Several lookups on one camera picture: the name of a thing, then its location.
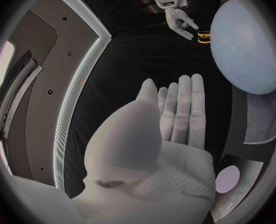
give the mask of black cloth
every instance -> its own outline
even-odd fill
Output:
[[[85,0],[113,34],[78,100],[66,143],[65,192],[70,198],[85,188],[86,146],[98,127],[116,110],[136,99],[151,78],[157,88],[178,82],[181,75],[203,76],[206,108],[205,149],[216,164],[229,130],[232,88],[212,58],[210,45],[192,41],[169,29],[164,13],[151,13],[140,0]],[[210,30],[220,0],[191,0],[186,12],[199,30]]]

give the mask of yellow-handled scissors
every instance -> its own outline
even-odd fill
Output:
[[[210,43],[210,31],[199,31],[198,36],[199,43]]]

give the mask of exercise ball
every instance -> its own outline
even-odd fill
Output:
[[[211,52],[226,79],[245,92],[276,89],[276,56],[259,24],[238,0],[224,3],[210,28]]]

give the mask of gray fabric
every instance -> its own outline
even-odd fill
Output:
[[[263,144],[276,138],[276,90],[266,95],[246,94],[248,126],[244,144]]]

